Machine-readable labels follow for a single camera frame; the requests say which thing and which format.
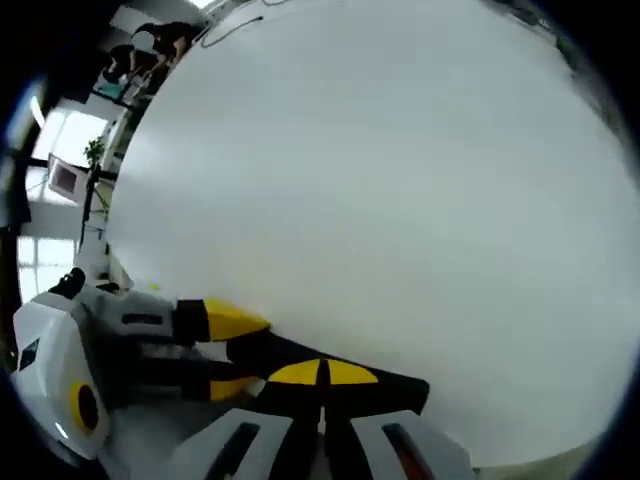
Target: white panel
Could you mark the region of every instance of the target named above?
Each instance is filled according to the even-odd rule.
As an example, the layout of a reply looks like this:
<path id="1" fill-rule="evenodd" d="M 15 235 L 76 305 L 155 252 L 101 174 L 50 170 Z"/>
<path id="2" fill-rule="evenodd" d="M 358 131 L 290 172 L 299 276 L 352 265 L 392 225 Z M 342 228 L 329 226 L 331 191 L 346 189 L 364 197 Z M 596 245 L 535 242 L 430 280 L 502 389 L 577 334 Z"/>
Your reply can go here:
<path id="1" fill-rule="evenodd" d="M 600 433 L 640 331 L 638 195 L 553 45 L 476 0 L 239 15 L 265 20 L 194 47 L 124 159 L 108 236 L 137 285 L 426 379 L 475 466 Z"/>

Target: white wall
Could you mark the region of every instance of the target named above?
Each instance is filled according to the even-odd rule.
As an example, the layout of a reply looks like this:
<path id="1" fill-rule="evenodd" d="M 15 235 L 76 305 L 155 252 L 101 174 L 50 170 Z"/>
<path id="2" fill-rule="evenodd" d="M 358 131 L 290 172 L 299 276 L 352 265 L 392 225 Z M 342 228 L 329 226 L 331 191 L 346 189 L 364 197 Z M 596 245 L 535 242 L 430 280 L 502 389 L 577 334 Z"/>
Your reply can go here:
<path id="1" fill-rule="evenodd" d="M 104 118 L 107 121 L 116 120 L 124 109 L 124 107 L 120 107 L 115 103 L 94 94 L 89 95 L 89 99 L 86 103 L 63 99 L 58 103 L 58 107 L 77 110 L 78 112 Z"/>
<path id="2" fill-rule="evenodd" d="M 111 25 L 129 34 L 133 34 L 143 23 L 158 23 L 160 20 L 126 5 L 121 6 L 114 17 Z"/>
<path id="3" fill-rule="evenodd" d="M 200 9 L 186 0 L 130 0 L 127 5 L 157 18 L 161 23 L 197 22 L 203 19 Z"/>
<path id="4" fill-rule="evenodd" d="M 113 47 L 131 43 L 131 33 L 126 32 L 112 24 L 109 34 L 100 42 L 100 49 L 108 52 Z"/>

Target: person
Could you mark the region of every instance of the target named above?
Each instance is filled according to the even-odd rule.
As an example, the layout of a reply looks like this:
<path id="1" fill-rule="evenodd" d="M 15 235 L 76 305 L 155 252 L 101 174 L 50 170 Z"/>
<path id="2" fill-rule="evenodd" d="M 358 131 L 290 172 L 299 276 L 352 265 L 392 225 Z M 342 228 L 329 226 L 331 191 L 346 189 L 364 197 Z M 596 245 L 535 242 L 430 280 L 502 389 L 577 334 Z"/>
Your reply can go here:
<path id="1" fill-rule="evenodd" d="M 160 68 L 161 65 L 172 66 L 179 62 L 200 31 L 201 28 L 185 22 L 171 22 L 163 25 L 145 23 L 138 27 L 134 35 L 138 32 L 149 32 L 153 35 L 155 40 L 153 49 L 163 57 L 156 65 L 156 68 Z"/>
<path id="2" fill-rule="evenodd" d="M 111 64 L 102 76 L 110 83 L 118 83 L 123 75 L 144 77 L 157 63 L 155 55 L 137 50 L 133 45 L 118 45 L 109 51 L 109 57 Z"/>

